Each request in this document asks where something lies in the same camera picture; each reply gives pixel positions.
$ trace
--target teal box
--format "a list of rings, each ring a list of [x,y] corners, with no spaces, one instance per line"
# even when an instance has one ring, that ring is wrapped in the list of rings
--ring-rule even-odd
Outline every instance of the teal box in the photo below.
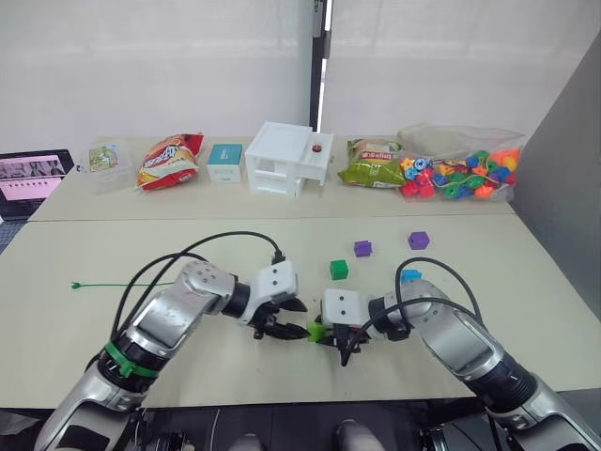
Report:
[[[242,144],[216,144],[208,156],[208,176],[211,181],[241,182]]]

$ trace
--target white table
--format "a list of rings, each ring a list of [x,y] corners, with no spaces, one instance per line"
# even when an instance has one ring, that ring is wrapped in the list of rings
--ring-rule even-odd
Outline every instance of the white table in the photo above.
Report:
[[[114,138],[99,140],[96,145],[114,142]],[[144,154],[160,138],[122,138],[136,167]],[[513,210],[506,203],[478,200],[409,200],[398,190],[370,189],[345,185],[337,173],[347,166],[347,140],[334,138],[328,181],[323,187],[307,180],[298,199],[285,195],[251,193],[243,183],[211,183],[207,158],[213,144],[241,143],[249,137],[205,137],[199,157],[198,178],[156,192],[119,191],[94,195],[88,190],[84,175],[71,171],[44,202],[31,221],[76,220],[138,220],[138,219],[223,219],[223,218],[325,218],[382,217],[446,214],[502,214]]]
[[[352,219],[49,222],[25,226],[0,256],[3,347],[0,406],[55,407],[108,339],[121,288],[71,290],[71,281],[127,282],[153,257],[206,235],[237,228],[278,241],[293,260],[310,311],[282,319],[304,324],[326,287],[375,294],[393,288],[397,264],[428,255],[450,264],[477,296],[486,325],[514,357],[555,390],[601,383],[601,323],[514,214]],[[407,235],[431,243],[410,251]],[[372,257],[353,256],[370,240]],[[197,251],[241,278],[267,266],[261,240],[232,238]],[[331,281],[330,260],[345,258],[347,280]],[[452,299],[468,305],[447,274],[416,266]],[[172,279],[174,272],[168,274]],[[339,366],[336,350],[304,340],[252,339],[227,317],[205,317],[162,372],[148,406],[463,397],[470,392],[434,360],[416,334],[372,342]]]

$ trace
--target green band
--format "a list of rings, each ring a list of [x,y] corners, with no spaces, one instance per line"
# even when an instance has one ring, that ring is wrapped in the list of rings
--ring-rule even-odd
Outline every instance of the green band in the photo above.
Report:
[[[112,341],[109,341],[104,349],[109,353],[113,360],[115,360],[120,368],[119,374],[124,378],[128,378],[131,373],[142,376],[143,378],[156,378],[159,376],[159,371],[154,369],[148,369],[141,365],[132,362],[115,346]]]

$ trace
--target plastic container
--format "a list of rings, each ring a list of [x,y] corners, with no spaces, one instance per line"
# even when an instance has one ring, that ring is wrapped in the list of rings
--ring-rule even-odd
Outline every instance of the plastic container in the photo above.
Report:
[[[108,194],[135,186],[136,168],[118,143],[91,148],[78,166],[89,191]]]

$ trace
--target gray wall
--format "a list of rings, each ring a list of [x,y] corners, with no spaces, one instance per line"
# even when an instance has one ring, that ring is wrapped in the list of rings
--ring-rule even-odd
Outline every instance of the gray wall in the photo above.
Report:
[[[601,47],[524,148],[512,206],[601,319]]]

